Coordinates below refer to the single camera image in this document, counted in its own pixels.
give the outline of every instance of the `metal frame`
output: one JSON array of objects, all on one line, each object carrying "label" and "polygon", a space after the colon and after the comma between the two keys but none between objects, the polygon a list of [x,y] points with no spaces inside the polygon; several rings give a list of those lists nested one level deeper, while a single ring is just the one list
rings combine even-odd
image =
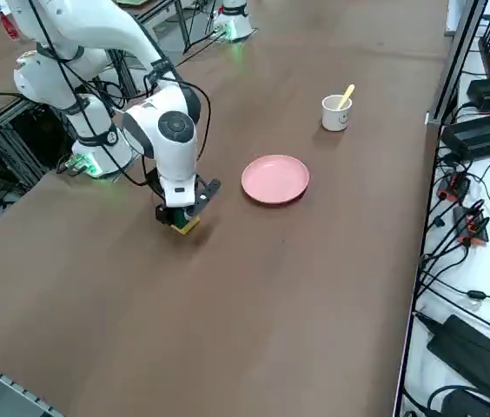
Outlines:
[{"label": "metal frame", "polygon": [[[471,49],[471,44],[479,28],[479,22],[482,18],[484,10],[487,6],[488,0],[466,0],[463,12],[461,14],[460,23],[458,24],[455,36],[452,42],[452,47],[448,53],[446,65],[442,71],[440,77],[440,83],[438,89],[434,95],[434,101],[431,109],[428,113],[427,124],[433,125],[436,129],[436,133],[440,133],[439,129],[445,122],[448,116],[448,109],[451,101],[457,93],[457,85],[460,79],[463,65],[467,57],[468,51]],[[427,211],[430,208],[430,198],[428,198]],[[425,236],[423,235],[420,254],[422,255],[425,245]],[[417,278],[415,276],[414,288],[416,286]],[[394,417],[398,417],[401,411],[401,404],[403,399],[402,388],[405,382],[405,375],[407,371],[407,360],[409,355],[409,344],[413,332],[413,312],[415,310],[415,297],[412,296],[411,306],[409,309],[409,317],[407,319],[406,338],[403,345],[403,355],[401,356],[401,368],[398,379],[398,385],[395,392],[394,403]]]},{"label": "metal frame", "polygon": [[433,105],[428,112],[428,124],[441,125],[447,116],[447,109],[456,94],[457,83],[465,63],[471,43],[479,28],[480,18],[488,0],[466,0],[461,12],[460,23],[447,55],[446,65],[440,76]]},{"label": "metal frame", "polygon": [[43,415],[52,417],[63,417],[61,413],[59,413],[50,404],[46,403],[46,401],[44,401],[42,398],[39,398],[36,395],[30,393],[28,390],[24,389],[19,384],[15,383],[12,379],[1,373],[0,382],[3,383],[6,387],[13,389],[16,393],[23,396],[27,401],[32,402],[35,406],[43,410]]}]

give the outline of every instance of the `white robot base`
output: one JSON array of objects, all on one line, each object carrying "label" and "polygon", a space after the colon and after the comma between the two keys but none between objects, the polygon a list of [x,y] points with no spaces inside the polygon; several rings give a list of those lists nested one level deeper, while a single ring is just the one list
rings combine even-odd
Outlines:
[{"label": "white robot base", "polygon": [[105,145],[105,147],[110,155],[100,146],[86,146],[75,142],[71,148],[73,156],[67,164],[73,171],[86,168],[84,172],[87,175],[100,178],[119,172],[119,167],[125,168],[133,160],[133,151],[119,130],[117,142],[114,145]]},{"label": "white robot base", "polygon": [[255,33],[249,19],[246,0],[225,0],[223,7],[214,19],[214,35],[218,37],[221,31],[226,33],[220,40],[235,43],[244,41]]}]

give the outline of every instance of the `smiley face on cup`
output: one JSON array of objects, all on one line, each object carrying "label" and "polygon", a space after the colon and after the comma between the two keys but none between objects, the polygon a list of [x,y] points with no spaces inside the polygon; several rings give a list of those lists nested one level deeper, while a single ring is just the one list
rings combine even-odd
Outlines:
[{"label": "smiley face on cup", "polygon": [[347,99],[342,109],[338,110],[343,95],[334,94],[322,100],[322,126],[331,132],[345,130],[349,122],[349,111],[353,102]]}]

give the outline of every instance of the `green led light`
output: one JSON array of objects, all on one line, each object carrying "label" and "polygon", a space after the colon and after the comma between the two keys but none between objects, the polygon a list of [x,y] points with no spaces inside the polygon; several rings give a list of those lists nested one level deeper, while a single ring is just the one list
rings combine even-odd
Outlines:
[{"label": "green led light", "polygon": [[98,163],[96,163],[96,159],[92,154],[87,154],[85,157],[85,162],[89,167],[87,172],[92,176],[100,176],[103,173],[103,170],[100,168]]}]

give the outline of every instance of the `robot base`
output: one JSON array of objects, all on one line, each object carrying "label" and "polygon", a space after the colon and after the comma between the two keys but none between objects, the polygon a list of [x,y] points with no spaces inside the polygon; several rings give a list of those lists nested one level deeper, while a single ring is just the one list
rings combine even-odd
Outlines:
[{"label": "robot base", "polygon": [[215,18],[214,28],[213,38],[217,38],[221,31],[225,31],[226,36],[222,36],[220,40],[231,43],[245,41],[255,33],[248,16],[226,15],[223,11]]},{"label": "robot base", "polygon": [[[133,159],[133,151],[119,130],[117,136],[113,135],[112,137],[112,142],[114,140],[116,142],[106,144],[105,147],[117,164],[125,168]],[[100,178],[119,171],[119,168],[100,146],[86,146],[80,142],[75,142],[71,151],[74,157],[82,158],[81,166],[86,166],[86,173],[93,178]]]}]

